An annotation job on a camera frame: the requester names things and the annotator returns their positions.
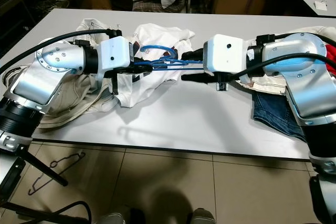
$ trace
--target silver robotic arm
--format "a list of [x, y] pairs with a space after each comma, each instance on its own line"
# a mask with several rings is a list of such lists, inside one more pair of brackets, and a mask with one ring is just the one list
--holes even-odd
[[88, 41], [70, 44], [61, 40], [36, 51], [33, 63], [13, 81], [0, 102], [0, 148], [15, 152], [21, 144], [30, 144], [66, 77], [95, 73], [101, 81], [109, 71], [127, 69], [132, 59], [132, 46], [122, 36], [105, 40], [96, 49]]
[[[268, 37], [264, 37], [265, 41], [257, 38], [257, 45], [250, 47], [239, 38], [222, 35], [205, 43], [204, 68], [216, 72], [217, 77], [224, 75], [217, 79], [218, 90], [227, 90], [225, 81], [233, 80], [235, 73], [280, 56], [327, 55], [323, 41], [313, 34], [291, 34], [280, 41]], [[325, 62], [302, 56], [266, 65], [251, 72], [250, 77], [264, 74], [281, 74], [286, 80], [288, 103], [305, 134], [310, 160], [319, 173], [310, 179], [314, 211], [322, 223], [336, 223], [335, 77], [329, 74]], [[242, 76], [241, 80], [248, 80], [248, 76]]]

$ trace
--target black cable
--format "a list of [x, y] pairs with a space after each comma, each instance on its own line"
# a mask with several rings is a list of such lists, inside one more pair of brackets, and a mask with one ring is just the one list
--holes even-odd
[[297, 54], [282, 55], [282, 56], [276, 57], [274, 59], [270, 59], [270, 60], [266, 60], [264, 62], [258, 63], [256, 65], [254, 65], [253, 67], [247, 68], [247, 69], [245, 69], [245, 70], [243, 70], [239, 73], [235, 73], [235, 74], [231, 75], [229, 77], [228, 81], [237, 80], [239, 77], [241, 77], [245, 74], [251, 73], [251, 72], [255, 71], [256, 69], [263, 68], [263, 67], [265, 67], [267, 65], [270, 65], [270, 64], [273, 64], [275, 62], [282, 61], [282, 60], [293, 59], [293, 58], [310, 58], [310, 59], [320, 60], [320, 61], [323, 61], [324, 63], [327, 63], [333, 69], [336, 70], [336, 63], [333, 62], [332, 60], [328, 59], [327, 57], [322, 56], [322, 55], [317, 55], [317, 54], [301, 52], [301, 53], [297, 53]]
[[23, 52], [22, 54], [16, 56], [14, 59], [10, 60], [9, 62], [5, 63], [2, 67], [0, 67], [0, 74], [2, 74], [4, 71], [7, 70], [10, 66], [14, 65], [18, 61], [22, 60], [23, 58], [27, 57], [28, 55], [32, 54], [33, 52], [36, 52], [37, 50], [46, 47], [52, 43], [58, 42], [63, 39], [67, 39], [74, 36], [84, 35], [84, 34], [105, 34], [109, 31], [109, 29], [94, 29], [94, 30], [84, 30], [84, 31], [74, 31], [72, 33], [63, 34], [60, 36], [57, 36], [55, 38], [52, 38], [50, 40], [47, 40], [35, 47], [32, 47], [28, 49], [27, 51]]
[[[85, 207], [86, 211], [88, 212], [88, 223], [91, 224], [91, 222], [92, 222], [92, 215], [91, 215], [90, 207], [89, 207], [89, 205], [85, 201], [82, 201], [82, 200], [74, 202], [72, 204], [69, 204], [66, 207], [63, 207], [63, 208], [59, 209], [58, 211], [53, 212], [50, 216], [58, 215], [58, 214], [66, 211], [66, 210], [68, 210], [68, 209], [70, 209], [72, 207], [75, 207], [77, 205], [83, 205]], [[43, 220], [48, 220], [48, 217], [37, 218], [35, 220], [23, 222], [21, 224], [36, 224], [36, 223], [39, 223], [40, 221], [43, 221]]]
[[[286, 38], [287, 36], [292, 35], [292, 34], [299, 34], [299, 33], [280, 34], [280, 35], [276, 35], [275, 39], [283, 39], [283, 38]], [[313, 34], [313, 35], [319, 37], [325, 43], [328, 43], [328, 44], [332, 45], [333, 47], [336, 47], [336, 41], [334, 41], [334, 40], [332, 40], [332, 39], [330, 39], [326, 36], [323, 36], [323, 35], [319, 35], [319, 34]]]

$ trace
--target denim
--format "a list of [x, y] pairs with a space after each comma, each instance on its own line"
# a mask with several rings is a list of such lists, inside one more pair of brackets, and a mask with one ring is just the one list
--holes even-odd
[[294, 115], [283, 95], [255, 92], [253, 119], [272, 127], [288, 136], [305, 141], [301, 127], [295, 121]]

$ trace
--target tile floor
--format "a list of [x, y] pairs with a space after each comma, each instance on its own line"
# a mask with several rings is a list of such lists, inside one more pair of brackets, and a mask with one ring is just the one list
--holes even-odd
[[[36, 142], [29, 151], [47, 165], [58, 161], [58, 173], [70, 166], [62, 174], [69, 181], [63, 187], [47, 183], [45, 175], [38, 179], [41, 172], [26, 165], [10, 201], [39, 210], [84, 200], [93, 223], [124, 204], [141, 208], [148, 224], [185, 224], [198, 207], [211, 211], [218, 224], [319, 223], [309, 163]], [[65, 214], [86, 217], [80, 206]], [[24, 222], [9, 210], [0, 215], [1, 224]]]

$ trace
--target red cloth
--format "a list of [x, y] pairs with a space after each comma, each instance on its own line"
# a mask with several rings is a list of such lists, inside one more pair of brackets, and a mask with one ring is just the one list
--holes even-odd
[[[333, 62], [336, 62], [336, 48], [333, 47], [332, 45], [326, 45], [326, 48], [327, 48], [327, 58], [331, 59]], [[336, 75], [336, 70], [330, 67], [328, 64], [327, 64], [327, 70]]]

